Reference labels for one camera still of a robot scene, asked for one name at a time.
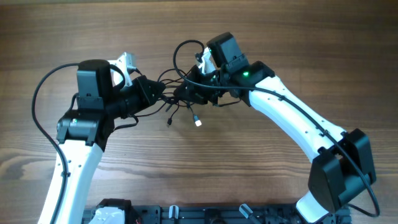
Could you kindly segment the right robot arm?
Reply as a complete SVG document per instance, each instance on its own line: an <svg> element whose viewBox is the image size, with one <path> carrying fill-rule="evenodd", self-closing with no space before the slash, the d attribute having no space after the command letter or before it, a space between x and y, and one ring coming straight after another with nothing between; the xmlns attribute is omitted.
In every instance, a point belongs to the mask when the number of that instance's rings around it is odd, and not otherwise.
<svg viewBox="0 0 398 224"><path fill-rule="evenodd" d="M307 223L350 207L364 191L376 201L371 144L362 130L349 132L320 116L288 90L270 67L260 61L250 63L229 32L202 44L195 58L174 96L198 105L217 105L229 93L292 138L311 164L308 192L295 204Z"/></svg>

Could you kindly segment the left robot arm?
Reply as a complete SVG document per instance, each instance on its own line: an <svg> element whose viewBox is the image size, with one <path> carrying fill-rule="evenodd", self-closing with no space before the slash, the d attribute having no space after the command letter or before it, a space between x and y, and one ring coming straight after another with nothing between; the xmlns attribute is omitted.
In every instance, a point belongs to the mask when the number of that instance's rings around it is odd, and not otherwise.
<svg viewBox="0 0 398 224"><path fill-rule="evenodd" d="M55 169L39 223L79 223L95 170L117 118L135 118L154 105L165 84L139 75L130 86L128 73L107 60L76 63L78 92L50 139L57 152Z"/></svg>

